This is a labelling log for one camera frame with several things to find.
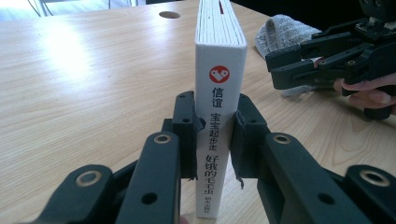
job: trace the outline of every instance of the book cover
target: book cover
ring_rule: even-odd
[[[216,218],[241,90],[247,41],[230,1],[201,0],[195,36],[196,216]]]

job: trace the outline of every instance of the screw hole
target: screw hole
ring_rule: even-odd
[[[326,203],[326,204],[334,204],[334,198],[330,196],[329,194],[325,193],[320,193],[318,194],[318,198],[320,199],[321,202]]]
[[[87,171],[77,177],[76,184],[80,187],[88,187],[98,182],[101,177],[102,173],[99,171]]]
[[[387,187],[390,185],[389,180],[381,175],[378,172],[370,171],[370,170],[362,170],[361,171],[361,178],[365,181],[369,182],[372,185],[376,185],[379,187]]]
[[[169,135],[160,134],[160,135],[157,135],[157,136],[154,138],[154,142],[156,142],[156,143],[158,143],[158,144],[165,144],[165,143],[170,142],[171,139],[172,139],[172,138],[171,138],[171,136],[169,136]]]
[[[149,204],[157,202],[157,199],[158,199],[158,197],[157,197],[156,193],[147,193],[147,194],[143,195],[142,203],[149,205]]]
[[[289,144],[291,142],[287,136],[281,134],[274,136],[273,139],[280,144]]]

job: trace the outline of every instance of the book spine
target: book spine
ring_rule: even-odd
[[[195,109],[206,125],[198,132],[196,216],[216,218],[247,48],[196,44]]]

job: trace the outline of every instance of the knitted fabric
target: knitted fabric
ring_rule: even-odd
[[[265,55],[277,49],[298,45],[310,40],[311,35],[320,30],[296,21],[289,16],[271,17],[256,35],[256,48],[265,59]]]

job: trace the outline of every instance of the table surface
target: table surface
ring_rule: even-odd
[[[248,41],[242,93],[270,130],[295,136],[337,174],[364,163],[396,175],[396,118],[368,120],[333,91],[282,98],[254,46],[268,17],[233,6]],[[1,24],[1,223],[35,219],[80,166],[115,172],[138,159],[176,96],[194,90],[197,8],[190,0]],[[256,183],[241,190],[229,166],[217,223],[268,222]],[[183,180],[181,214],[216,222],[195,218],[194,205],[193,181]]]

